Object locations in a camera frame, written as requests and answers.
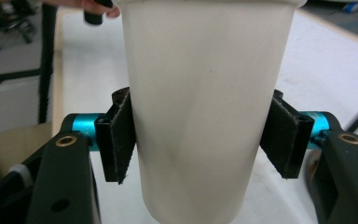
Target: table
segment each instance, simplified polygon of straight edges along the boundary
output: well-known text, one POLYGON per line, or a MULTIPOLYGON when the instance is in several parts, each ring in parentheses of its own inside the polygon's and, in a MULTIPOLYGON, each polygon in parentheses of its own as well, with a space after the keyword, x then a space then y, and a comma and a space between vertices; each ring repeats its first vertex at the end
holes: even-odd
MULTIPOLYGON (((121 19, 90 27, 82 17, 72 10, 58 14, 55 133, 67 114, 106 112, 110 94, 129 85, 121 19)), ((347 125, 358 113, 358 37, 298 10, 276 88, 297 110, 329 111, 347 125)), ((157 223, 142 200, 136 152, 122 186, 104 182, 98 152, 91 159, 103 223, 157 223)), ((259 150, 244 207, 233 223, 317 223, 303 175, 281 179, 259 150)))

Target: hand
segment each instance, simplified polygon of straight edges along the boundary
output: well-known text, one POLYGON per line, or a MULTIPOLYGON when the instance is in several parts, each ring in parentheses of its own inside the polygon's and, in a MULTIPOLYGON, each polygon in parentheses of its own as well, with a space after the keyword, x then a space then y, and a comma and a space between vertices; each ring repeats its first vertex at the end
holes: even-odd
POLYGON ((103 15, 106 13, 106 16, 109 18, 116 18, 120 16, 120 10, 118 7, 113 6, 104 7, 94 2, 93 0, 43 0, 47 4, 54 6, 65 6, 65 7, 79 7, 83 8, 85 11, 103 15))

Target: paper cup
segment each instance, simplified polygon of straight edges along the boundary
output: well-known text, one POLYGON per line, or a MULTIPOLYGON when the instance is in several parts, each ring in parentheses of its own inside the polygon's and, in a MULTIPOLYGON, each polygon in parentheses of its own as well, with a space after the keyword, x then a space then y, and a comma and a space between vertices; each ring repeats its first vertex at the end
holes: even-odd
POLYGON ((303 3, 117 3, 143 197, 155 220, 229 223, 239 213, 303 3))

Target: finger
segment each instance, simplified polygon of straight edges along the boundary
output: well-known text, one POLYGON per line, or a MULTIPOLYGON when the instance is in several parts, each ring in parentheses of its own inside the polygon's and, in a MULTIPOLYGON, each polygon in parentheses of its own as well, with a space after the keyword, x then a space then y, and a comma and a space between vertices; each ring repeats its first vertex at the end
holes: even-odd
POLYGON ((118 7, 115 7, 113 10, 106 12, 106 16, 108 18, 117 18, 120 16, 120 9, 118 9, 118 7))

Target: floor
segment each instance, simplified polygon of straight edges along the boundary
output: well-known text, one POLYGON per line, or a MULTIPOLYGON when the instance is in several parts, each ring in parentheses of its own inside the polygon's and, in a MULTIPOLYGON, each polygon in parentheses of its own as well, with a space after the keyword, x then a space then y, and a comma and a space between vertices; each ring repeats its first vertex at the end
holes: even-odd
MULTIPOLYGON (((310 0, 303 9, 350 32, 358 34, 358 10, 342 11, 343 3, 310 0)), ((40 26, 40 15, 30 18, 40 26)), ((25 44, 20 34, 11 31, 0 34, 0 74, 35 69, 40 62, 40 28, 31 44, 25 44)), ((0 132, 14 127, 37 123, 37 77, 6 81, 0 84, 0 132)))

